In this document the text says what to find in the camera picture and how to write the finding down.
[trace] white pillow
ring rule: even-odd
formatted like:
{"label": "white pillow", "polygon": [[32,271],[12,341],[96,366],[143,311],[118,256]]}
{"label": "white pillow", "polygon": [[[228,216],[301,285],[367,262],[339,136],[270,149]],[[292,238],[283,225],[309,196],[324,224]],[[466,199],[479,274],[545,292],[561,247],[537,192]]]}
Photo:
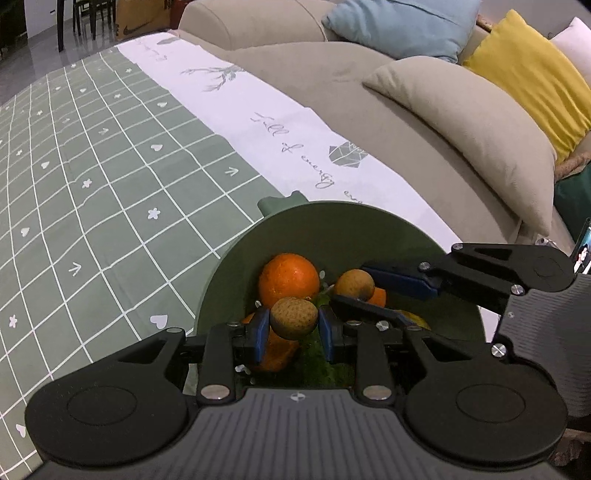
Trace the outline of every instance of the white pillow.
{"label": "white pillow", "polygon": [[551,42],[566,55],[591,86],[591,29],[575,17]]}

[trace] yellow fruit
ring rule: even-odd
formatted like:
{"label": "yellow fruit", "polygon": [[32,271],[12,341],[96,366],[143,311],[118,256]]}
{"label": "yellow fruit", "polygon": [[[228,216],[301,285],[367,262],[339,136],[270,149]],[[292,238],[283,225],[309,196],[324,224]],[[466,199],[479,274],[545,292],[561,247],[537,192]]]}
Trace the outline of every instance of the yellow fruit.
{"label": "yellow fruit", "polygon": [[420,316],[415,315],[414,313],[406,312],[405,310],[396,310],[398,313],[402,313],[407,319],[412,320],[414,323],[419,325],[419,327],[426,328],[427,330],[431,330],[431,327],[425,320],[423,320]]}

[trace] yellow pillow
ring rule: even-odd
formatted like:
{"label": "yellow pillow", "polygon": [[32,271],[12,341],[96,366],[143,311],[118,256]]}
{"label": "yellow pillow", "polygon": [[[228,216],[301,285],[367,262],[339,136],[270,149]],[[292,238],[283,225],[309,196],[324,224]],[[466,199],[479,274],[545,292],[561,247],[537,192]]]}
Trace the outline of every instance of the yellow pillow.
{"label": "yellow pillow", "polygon": [[535,120],[562,163],[591,128],[591,89],[570,60],[510,10],[463,65]]}

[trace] beige sofa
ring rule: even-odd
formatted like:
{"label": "beige sofa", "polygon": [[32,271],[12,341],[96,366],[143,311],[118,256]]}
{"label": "beige sofa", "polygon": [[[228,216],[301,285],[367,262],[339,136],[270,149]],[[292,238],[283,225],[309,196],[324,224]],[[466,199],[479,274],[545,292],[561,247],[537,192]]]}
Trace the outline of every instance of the beige sofa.
{"label": "beige sofa", "polygon": [[[199,0],[186,8],[178,34],[312,108],[332,130],[402,175],[463,241],[535,240],[437,132],[362,86],[392,59],[323,28],[321,19],[334,6],[324,0]],[[475,27],[460,61],[486,35]],[[556,211],[550,238],[567,253],[574,246]]]}

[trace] white heart print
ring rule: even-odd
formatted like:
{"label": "white heart print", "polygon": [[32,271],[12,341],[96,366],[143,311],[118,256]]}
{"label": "white heart print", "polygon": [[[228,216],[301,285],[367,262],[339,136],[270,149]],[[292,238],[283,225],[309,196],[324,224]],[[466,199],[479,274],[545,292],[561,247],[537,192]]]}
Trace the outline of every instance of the white heart print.
{"label": "white heart print", "polygon": [[150,317],[150,322],[155,324],[160,330],[166,327],[168,323],[168,315],[152,315]]}

